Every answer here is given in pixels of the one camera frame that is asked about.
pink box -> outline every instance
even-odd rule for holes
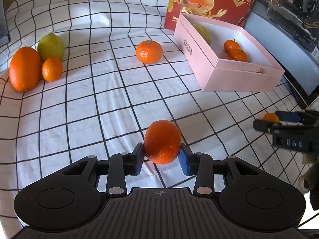
[[[211,34],[208,45],[192,24],[203,25]],[[203,91],[269,92],[280,82],[283,68],[243,28],[223,21],[181,13],[175,34]],[[235,39],[248,62],[227,60],[224,42]]]

